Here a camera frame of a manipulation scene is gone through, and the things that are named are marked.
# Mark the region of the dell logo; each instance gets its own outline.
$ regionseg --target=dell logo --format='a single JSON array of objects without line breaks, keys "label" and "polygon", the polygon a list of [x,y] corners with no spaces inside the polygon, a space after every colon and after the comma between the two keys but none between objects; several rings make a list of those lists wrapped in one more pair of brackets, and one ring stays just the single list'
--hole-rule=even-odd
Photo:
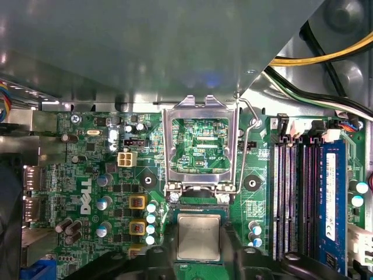
[{"label": "dell logo", "polygon": [[89,205],[91,202],[91,194],[92,192],[92,179],[88,179],[86,182],[82,182],[82,196],[80,198],[80,201],[83,203],[83,205],[80,207],[80,213],[83,215],[91,215],[91,206]]}]

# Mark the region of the mounting hole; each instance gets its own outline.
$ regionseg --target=mounting hole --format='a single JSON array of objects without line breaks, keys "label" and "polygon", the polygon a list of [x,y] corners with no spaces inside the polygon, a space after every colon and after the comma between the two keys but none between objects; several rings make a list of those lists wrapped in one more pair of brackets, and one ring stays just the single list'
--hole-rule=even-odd
[{"label": "mounting hole", "polygon": [[249,186],[254,188],[256,186],[256,181],[255,180],[250,180],[249,181]]}]

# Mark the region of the ram module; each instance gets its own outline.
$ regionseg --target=ram module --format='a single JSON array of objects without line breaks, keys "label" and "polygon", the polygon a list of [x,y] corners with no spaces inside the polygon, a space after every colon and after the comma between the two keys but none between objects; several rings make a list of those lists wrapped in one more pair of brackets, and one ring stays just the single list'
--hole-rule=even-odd
[{"label": "ram module", "polygon": [[347,152],[344,140],[320,149],[319,258],[341,274],[347,271]]}]

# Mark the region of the green circuit board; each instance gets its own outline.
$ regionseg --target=green circuit board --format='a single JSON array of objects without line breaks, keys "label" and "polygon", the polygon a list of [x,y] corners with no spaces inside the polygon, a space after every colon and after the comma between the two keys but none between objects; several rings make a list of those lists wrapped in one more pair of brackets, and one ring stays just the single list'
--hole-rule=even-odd
[{"label": "green circuit board", "polygon": [[[47,196],[44,219],[31,223],[32,227],[54,227],[66,217],[80,220],[82,238],[72,246],[64,242],[64,234],[59,236],[59,246],[52,252],[57,259],[58,279],[63,279],[75,270],[96,259],[108,251],[128,252],[133,244],[145,245],[144,236],[129,234],[129,223],[133,219],[144,219],[145,210],[129,209],[131,195],[144,195],[147,201],[155,200],[159,203],[157,216],[156,243],[163,241],[163,230],[170,221],[169,204],[163,195],[164,187],[164,150],[161,114],[133,114],[133,113],[77,113],[81,117],[79,124],[71,123],[72,113],[58,114],[58,133],[74,134],[79,137],[77,143],[67,144],[66,163],[47,167],[45,191],[33,192],[33,196]],[[120,125],[111,125],[111,117],[120,117]],[[245,130],[251,120],[250,115],[240,115],[240,129]],[[267,116],[262,116],[262,123],[266,123]],[[124,131],[124,124],[135,126],[142,123],[146,127],[143,133],[128,134]],[[187,173],[221,173],[229,169],[229,161],[224,157],[223,146],[227,140],[227,120],[174,120],[173,138],[177,147],[176,156],[171,165],[176,171]],[[248,149],[244,163],[244,176],[254,176],[260,187],[252,191],[242,186],[240,194],[229,207],[229,219],[234,225],[242,243],[247,246],[250,221],[256,221],[262,227],[262,245],[260,249],[265,253],[269,249],[269,174],[270,147],[265,141],[268,127],[262,125],[254,128],[249,140],[255,142],[255,147]],[[96,136],[90,136],[89,131],[98,131]],[[351,141],[349,169],[354,178],[362,178],[365,171],[364,131],[354,135],[346,135]],[[118,167],[119,151],[127,148],[129,140],[141,141],[139,146],[130,146],[131,152],[137,153],[135,167]],[[73,156],[86,156],[86,160],[78,164],[72,163]],[[240,177],[243,150],[237,152],[236,187]],[[112,183],[99,187],[97,179],[103,174],[112,175]],[[152,185],[145,184],[145,178],[154,175]],[[82,189],[86,183],[92,182],[90,193],[90,213],[82,214]],[[96,201],[109,196],[111,206],[105,211],[99,211]],[[188,204],[216,204],[214,198],[183,198],[182,203]],[[364,223],[364,211],[359,217],[349,215],[349,221],[358,225]],[[109,222],[112,226],[110,234],[105,238],[96,235],[96,229],[102,222]],[[203,265],[198,263],[175,264],[175,273],[181,280],[228,279],[225,269],[221,265]]]}]

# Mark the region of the solid capacitor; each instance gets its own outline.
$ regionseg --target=solid capacitor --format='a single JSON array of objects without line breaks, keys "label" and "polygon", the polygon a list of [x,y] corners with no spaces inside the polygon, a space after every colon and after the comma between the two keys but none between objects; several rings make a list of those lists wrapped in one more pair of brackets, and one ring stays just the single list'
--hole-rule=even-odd
[{"label": "solid capacitor", "polygon": [[72,219],[66,218],[62,222],[56,225],[54,228],[57,233],[63,232],[69,225],[72,224]]},{"label": "solid capacitor", "polygon": [[75,134],[64,133],[61,136],[61,141],[63,143],[77,143],[79,141],[79,137]]},{"label": "solid capacitor", "polygon": [[368,190],[369,186],[365,182],[358,182],[357,180],[350,180],[349,182],[349,191],[365,194]]},{"label": "solid capacitor", "polygon": [[77,231],[73,235],[67,236],[65,238],[65,244],[72,245],[73,243],[77,242],[81,237],[82,233],[80,231]]},{"label": "solid capacitor", "polygon": [[72,223],[65,229],[65,233],[67,235],[73,235],[77,230],[81,228],[82,228],[82,222],[80,220],[75,220],[74,223]]},{"label": "solid capacitor", "polygon": [[104,174],[104,175],[99,175],[97,178],[97,185],[99,187],[106,187],[107,185],[110,185],[112,182],[112,175],[111,174]]},{"label": "solid capacitor", "polygon": [[144,124],[142,124],[141,122],[136,124],[136,129],[140,133],[144,133],[144,132],[147,131],[147,127]]},{"label": "solid capacitor", "polygon": [[352,204],[353,207],[359,208],[364,204],[364,199],[360,195],[354,195],[352,193],[348,194],[349,203]]},{"label": "solid capacitor", "polygon": [[249,223],[249,229],[253,232],[254,235],[260,235],[262,233],[260,224],[258,224],[254,220]]},{"label": "solid capacitor", "polygon": [[105,195],[97,201],[96,206],[98,210],[103,211],[107,209],[111,204],[112,204],[111,197],[108,197],[107,195]]},{"label": "solid capacitor", "polygon": [[86,162],[86,161],[87,161],[86,156],[73,156],[71,158],[71,162],[74,163],[74,164],[82,163],[82,162]]},{"label": "solid capacitor", "polygon": [[136,127],[128,124],[124,127],[124,132],[134,134],[136,133]]},{"label": "solid capacitor", "polygon": [[96,235],[100,238],[104,238],[111,232],[111,224],[109,222],[102,222],[96,229]]},{"label": "solid capacitor", "polygon": [[152,200],[149,202],[149,204],[146,206],[146,210],[148,213],[154,213],[158,207],[158,202],[155,200]]}]

